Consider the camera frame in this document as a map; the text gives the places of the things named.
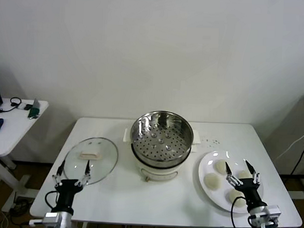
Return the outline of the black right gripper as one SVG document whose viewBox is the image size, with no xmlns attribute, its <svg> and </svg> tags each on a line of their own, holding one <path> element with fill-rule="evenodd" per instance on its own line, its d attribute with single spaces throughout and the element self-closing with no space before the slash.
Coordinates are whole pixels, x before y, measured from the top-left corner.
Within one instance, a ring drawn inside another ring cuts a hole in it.
<svg viewBox="0 0 304 228">
<path fill-rule="evenodd" d="M 260 173 L 256 172 L 255 168 L 247 160 L 245 160 L 245 163 L 253 179 L 236 178 L 232 175 L 232 171 L 228 163 L 225 162 L 226 180 L 231 186 L 235 187 L 235 190 L 240 191 L 244 194 L 247 210 L 264 207 L 266 206 L 266 203 L 262 201 L 257 191 L 260 186 Z"/>
</svg>

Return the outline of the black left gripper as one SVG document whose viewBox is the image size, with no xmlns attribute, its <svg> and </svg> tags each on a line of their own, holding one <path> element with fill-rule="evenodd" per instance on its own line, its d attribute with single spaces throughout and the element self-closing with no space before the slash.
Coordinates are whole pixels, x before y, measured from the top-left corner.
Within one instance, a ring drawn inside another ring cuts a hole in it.
<svg viewBox="0 0 304 228">
<path fill-rule="evenodd" d="M 63 179 L 61 175 L 64 170 L 65 161 L 58 167 L 56 174 L 52 175 L 55 181 L 55 189 L 59 193 L 57 204 L 51 209 L 52 212 L 67 212 L 74 213 L 72 208 L 73 199 L 75 195 L 82 191 L 83 187 L 86 186 L 91 178 L 90 175 L 90 160 L 87 161 L 84 175 L 79 180 Z"/>
</svg>

